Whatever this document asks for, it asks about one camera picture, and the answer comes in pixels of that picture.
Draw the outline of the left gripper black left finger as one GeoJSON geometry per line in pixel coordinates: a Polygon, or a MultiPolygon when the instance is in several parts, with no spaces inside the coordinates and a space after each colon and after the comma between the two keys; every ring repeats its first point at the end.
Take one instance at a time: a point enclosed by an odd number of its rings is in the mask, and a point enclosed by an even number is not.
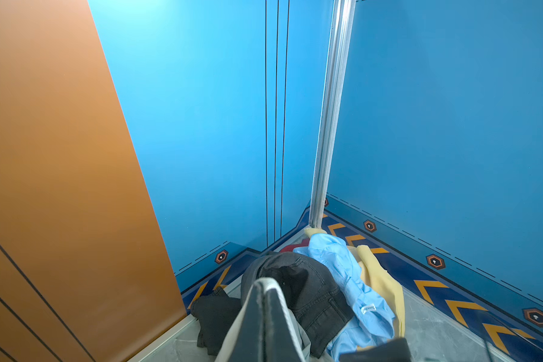
{"type": "Polygon", "coordinates": [[[266,361],[264,336],[264,280],[253,282],[226,340],[227,361],[266,361]]]}

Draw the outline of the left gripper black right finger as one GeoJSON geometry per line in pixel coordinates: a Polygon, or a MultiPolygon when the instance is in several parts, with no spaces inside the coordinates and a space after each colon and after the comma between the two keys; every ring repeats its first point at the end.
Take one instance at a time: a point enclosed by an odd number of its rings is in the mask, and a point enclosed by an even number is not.
{"type": "Polygon", "coordinates": [[[264,309],[265,360],[304,361],[300,334],[275,279],[264,280],[264,309]]]}

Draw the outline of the light grey cloth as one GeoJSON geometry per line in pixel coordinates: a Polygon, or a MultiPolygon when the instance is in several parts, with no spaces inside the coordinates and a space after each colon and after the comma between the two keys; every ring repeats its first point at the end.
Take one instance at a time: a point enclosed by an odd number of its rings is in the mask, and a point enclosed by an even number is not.
{"type": "Polygon", "coordinates": [[[312,356],[307,333],[288,309],[273,278],[253,282],[230,327],[217,361],[332,361],[327,352],[312,356]]]}

